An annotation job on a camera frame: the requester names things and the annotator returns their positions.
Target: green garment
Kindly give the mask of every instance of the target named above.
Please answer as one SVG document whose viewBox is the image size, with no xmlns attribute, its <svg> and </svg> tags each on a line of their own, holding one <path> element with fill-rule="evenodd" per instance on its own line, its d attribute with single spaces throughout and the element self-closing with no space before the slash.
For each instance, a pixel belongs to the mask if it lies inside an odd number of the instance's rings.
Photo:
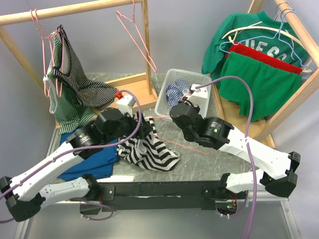
<svg viewBox="0 0 319 239">
<path fill-rule="evenodd" d="M 53 37 L 54 48 L 54 61 L 55 65 L 59 66 L 62 61 L 62 43 L 58 34 L 55 34 Z M 64 63 L 68 60 L 66 54 L 63 55 Z M 46 84 L 47 90 L 50 89 L 50 112 L 54 114 L 56 121 L 61 125 L 59 130 L 59 134 L 69 133 L 74 131 L 77 127 L 83 126 L 89 121 L 92 120 L 95 113 L 93 108 L 88 106 L 79 105 L 76 100 L 76 96 L 73 90 L 70 87 L 63 85 L 62 95 L 61 97 L 56 95 L 56 86 L 55 80 L 56 76 L 53 74 L 53 66 L 52 62 L 50 62 L 50 66 L 48 69 L 48 73 L 44 76 L 44 80 L 47 80 L 48 84 Z M 58 81 L 58 90 L 60 92 L 60 82 Z"/>
<path fill-rule="evenodd" d="M 251 121 L 277 112 L 298 90 L 302 78 L 235 52 L 227 58 L 221 76 L 238 76 L 249 85 L 254 99 Z M 250 98 L 243 83 L 236 79 L 223 80 L 219 95 L 238 103 L 239 114 L 248 116 Z"/>
<path fill-rule="evenodd" d="M 265 14 L 265 12 L 261 12 L 259 14 L 235 13 L 228 16 L 223 21 L 219 29 L 217 30 L 209 47 L 207 48 L 205 52 L 202 70 L 201 70 L 202 74 L 211 73 L 211 78 L 213 80 L 219 78 L 221 69 L 223 68 L 223 65 L 226 60 L 224 58 L 224 55 L 226 53 L 219 49 L 219 45 L 222 42 L 229 41 L 228 36 L 226 36 L 224 39 L 221 39 L 221 38 L 226 33 L 228 33 L 229 31 L 233 29 L 250 26 L 260 21 L 262 21 L 262 23 L 257 24 L 257 26 L 266 26 L 266 27 L 279 29 L 281 24 L 279 21 L 274 21 L 271 18 L 269 18 Z M 282 29 L 283 31 L 286 31 L 296 37 L 296 34 L 294 33 L 294 31 L 292 30 L 292 28 L 287 22 L 284 23 L 284 26 Z M 265 29 L 246 29 L 237 34 L 235 41 L 242 41 L 245 39 L 249 39 L 256 36 L 262 36 L 262 35 L 267 37 L 274 37 L 275 34 L 276 33 L 274 31 L 265 30 Z M 281 34 L 280 39 L 292 45 L 292 40 L 289 37 L 286 37 Z M 294 54 L 292 54 L 292 51 L 289 45 L 278 40 L 278 35 L 274 39 L 259 37 L 253 40 L 243 41 L 242 44 L 249 46 L 264 54 L 267 54 L 268 56 L 275 57 L 279 60 L 282 60 L 294 66 L 300 67 L 299 59 Z M 226 44 L 223 44 L 221 48 L 223 50 L 228 51 L 231 46 L 232 46 L 232 43 L 226 43 Z M 296 42 L 294 42 L 294 50 L 299 55 L 302 61 L 306 60 L 308 53 Z"/>
</svg>

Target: wooden frame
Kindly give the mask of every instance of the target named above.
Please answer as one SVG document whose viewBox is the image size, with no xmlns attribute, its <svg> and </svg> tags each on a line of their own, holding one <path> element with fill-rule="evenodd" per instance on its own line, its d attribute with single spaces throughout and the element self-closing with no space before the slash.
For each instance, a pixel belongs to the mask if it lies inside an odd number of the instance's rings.
<svg viewBox="0 0 319 239">
<path fill-rule="evenodd" d="M 258 13 L 262 7 L 264 0 L 252 0 L 248 13 Z M 290 7 L 287 3 L 279 5 L 280 11 L 285 11 Z M 319 47 L 309 35 L 305 27 L 299 21 L 295 13 L 289 12 L 286 19 L 299 40 L 304 45 L 306 51 L 313 61 L 319 66 Z M 274 114 L 274 116 L 266 123 L 264 119 L 252 122 L 249 129 L 249 136 L 263 142 L 265 145 L 275 148 L 271 132 L 278 127 L 296 108 L 298 108 L 310 95 L 319 88 L 319 69 L 316 70 L 309 79 L 291 96 L 291 98 Z M 218 89 L 214 85 L 212 87 L 212 96 L 216 102 L 217 115 L 232 123 L 244 132 L 247 117 L 239 115 L 239 106 L 233 102 L 222 98 L 218 94 Z"/>
<path fill-rule="evenodd" d="M 45 19 L 57 16 L 70 15 L 75 13 L 94 11 L 115 6 L 132 4 L 132 0 L 96 0 L 85 3 L 78 3 L 67 6 L 59 6 L 48 9 L 37 10 L 38 19 Z M 145 45 L 150 51 L 150 36 L 149 36 L 149 14 L 148 0 L 135 0 L 135 3 L 142 4 L 143 32 Z M 0 16 L 0 38 L 10 50 L 13 56 L 17 59 L 24 70 L 29 74 L 32 80 L 43 90 L 42 77 L 32 67 L 25 54 L 21 51 L 14 39 L 6 31 L 4 25 L 32 21 L 30 12 L 21 12 L 9 15 Z M 142 109 L 149 109 L 155 106 L 158 96 L 152 85 L 151 67 L 146 62 L 146 72 L 129 77 L 124 77 L 108 82 L 112 86 L 120 89 L 126 89 L 133 92 L 139 99 Z"/>
</svg>

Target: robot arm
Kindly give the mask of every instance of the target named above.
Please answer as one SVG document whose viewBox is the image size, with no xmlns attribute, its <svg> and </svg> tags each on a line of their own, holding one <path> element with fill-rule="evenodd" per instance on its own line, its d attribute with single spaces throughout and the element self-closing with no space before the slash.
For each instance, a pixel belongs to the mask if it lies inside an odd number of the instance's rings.
<svg viewBox="0 0 319 239">
<path fill-rule="evenodd" d="M 31 169 L 13 178 L 3 177 L 0 179 L 2 193 L 16 184 L 20 185 L 5 196 L 6 205 L 17 222 L 33 217 L 41 208 L 50 204 L 76 197 L 93 200 L 100 194 L 100 186 L 90 174 L 65 183 L 50 184 L 50 182 L 68 168 L 101 151 L 102 148 L 81 150 L 61 156 L 23 184 L 20 182 L 61 153 L 78 147 L 107 144 L 132 133 L 137 126 L 137 121 L 132 117 L 132 106 L 134 104 L 132 97 L 123 96 L 117 101 L 117 104 L 120 110 L 107 108 L 98 115 L 95 121 L 77 129 L 55 152 Z M 135 136 L 144 138 L 151 131 L 152 127 L 142 117 L 142 124 Z"/>
<path fill-rule="evenodd" d="M 170 111 L 170 117 L 182 129 L 184 138 L 204 147 L 214 148 L 236 155 L 250 162 L 246 143 L 249 142 L 257 170 L 257 187 L 279 197 L 288 197 L 296 187 L 295 170 L 300 163 L 300 155 L 271 149 L 247 137 L 230 123 L 218 118 L 203 119 L 199 107 L 192 104 L 191 97 L 179 103 Z M 225 188 L 233 193 L 253 189 L 252 172 L 224 174 L 227 177 Z"/>
</svg>

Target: laundry basket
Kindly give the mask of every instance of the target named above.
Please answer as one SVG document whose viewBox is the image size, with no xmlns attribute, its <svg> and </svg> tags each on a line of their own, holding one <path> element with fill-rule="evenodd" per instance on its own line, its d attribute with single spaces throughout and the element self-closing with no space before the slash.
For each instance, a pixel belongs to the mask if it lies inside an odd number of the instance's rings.
<svg viewBox="0 0 319 239">
<path fill-rule="evenodd" d="M 202 75 L 200 73 L 195 73 L 191 71 L 184 71 L 184 70 L 178 70 L 178 69 L 170 69 L 165 76 L 164 83 L 161 87 L 158 101 L 156 102 L 155 106 L 155 114 L 158 116 L 169 116 L 170 106 L 166 101 L 166 92 L 165 87 L 169 84 L 169 82 L 175 83 L 176 78 L 182 78 L 185 80 L 190 86 L 192 84 L 207 84 L 211 82 L 211 78 L 205 75 Z M 204 118 L 207 115 L 207 109 L 208 109 L 208 102 L 210 97 L 210 88 L 211 86 L 208 86 L 208 99 L 205 102 L 205 105 L 200 106 L 200 115 Z M 162 118 L 165 121 L 172 121 L 171 118 Z"/>
</svg>

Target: green sweatshirt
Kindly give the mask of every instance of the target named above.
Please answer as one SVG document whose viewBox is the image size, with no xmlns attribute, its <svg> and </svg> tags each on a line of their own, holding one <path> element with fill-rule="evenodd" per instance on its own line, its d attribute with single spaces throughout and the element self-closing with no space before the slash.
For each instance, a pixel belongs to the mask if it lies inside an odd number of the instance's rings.
<svg viewBox="0 0 319 239">
<path fill-rule="evenodd" d="M 203 65 L 202 65 L 202 74 L 211 73 L 211 78 L 213 80 L 219 78 L 221 69 L 225 63 L 224 55 L 226 54 L 225 52 L 219 49 L 219 45 L 222 42 L 229 41 L 228 36 L 226 36 L 224 39 L 221 39 L 221 38 L 227 32 L 233 29 L 249 26 L 254 23 L 258 23 L 260 21 L 262 21 L 262 23 L 258 24 L 257 26 L 267 26 L 267 27 L 279 29 L 281 24 L 279 21 L 274 21 L 271 18 L 269 18 L 265 14 L 265 12 L 261 12 L 259 14 L 235 13 L 228 16 L 223 21 L 219 29 L 217 30 L 209 47 L 207 48 L 205 52 Z M 294 33 L 294 31 L 292 30 L 292 28 L 287 22 L 284 23 L 284 26 L 282 29 L 283 31 L 287 31 L 288 33 L 296 37 L 296 34 Z M 275 34 L 276 33 L 274 31 L 265 30 L 265 29 L 248 29 L 237 34 L 235 41 L 241 41 L 241 40 L 249 39 L 251 37 L 262 36 L 262 35 L 267 37 L 273 37 Z M 289 37 L 286 37 L 281 34 L 280 39 L 292 45 L 292 40 Z M 276 38 L 274 39 L 259 37 L 253 40 L 244 41 L 242 42 L 242 44 L 249 46 L 262 53 L 265 53 L 269 56 L 280 59 L 284 62 L 295 65 L 297 67 L 300 66 L 299 59 L 292 54 L 292 51 L 289 45 L 278 40 L 278 36 L 276 36 Z M 231 46 L 232 46 L 232 43 L 223 44 L 222 49 L 228 51 L 228 49 Z M 294 50 L 299 55 L 302 61 L 306 60 L 308 56 L 307 52 L 296 42 L 294 42 Z"/>
</svg>

